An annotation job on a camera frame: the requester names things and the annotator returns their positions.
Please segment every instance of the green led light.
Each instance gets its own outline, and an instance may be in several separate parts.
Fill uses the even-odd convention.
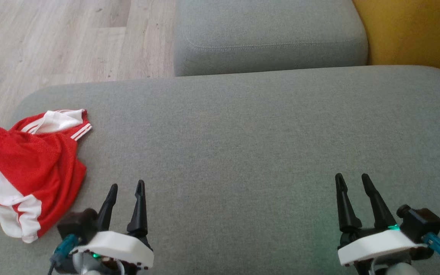
[[[398,223],[394,226],[388,226],[389,230],[400,230],[400,227],[398,226]]]

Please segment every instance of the gray ottoman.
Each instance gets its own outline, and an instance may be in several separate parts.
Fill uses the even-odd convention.
[[[176,76],[365,65],[351,0],[180,0]]]
[[[337,258],[336,173],[364,226],[360,176],[395,212],[440,216],[440,70],[364,66],[50,87],[17,120],[86,108],[87,177],[73,210],[119,185],[111,230],[125,232],[147,185],[153,273],[354,275]],[[0,229],[0,275],[46,274],[56,229],[25,244]],[[415,262],[440,274],[440,258]]]

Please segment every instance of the stitching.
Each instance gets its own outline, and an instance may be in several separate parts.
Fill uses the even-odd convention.
[[[280,47],[297,47],[301,45],[325,45],[325,44],[346,44],[349,42],[353,42],[356,40],[363,40],[361,37],[354,38],[351,40],[341,41],[341,42],[307,42],[307,43],[273,43],[273,44],[253,44],[253,45],[237,45],[237,46],[220,46],[220,47],[208,47],[208,46],[200,46],[191,42],[188,36],[185,34],[185,30],[181,30],[181,36],[185,39],[185,41],[193,48],[203,49],[203,50],[232,50],[232,49],[268,49],[268,48],[280,48]]]

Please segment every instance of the black cable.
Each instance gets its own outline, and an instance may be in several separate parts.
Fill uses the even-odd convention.
[[[50,265],[49,273],[47,275],[52,275],[52,271],[54,271],[55,262]]]

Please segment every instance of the red and white garment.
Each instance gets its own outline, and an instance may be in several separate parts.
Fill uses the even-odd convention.
[[[86,173],[77,140],[91,130],[87,112],[47,111],[0,128],[0,224],[31,243],[74,202]]]

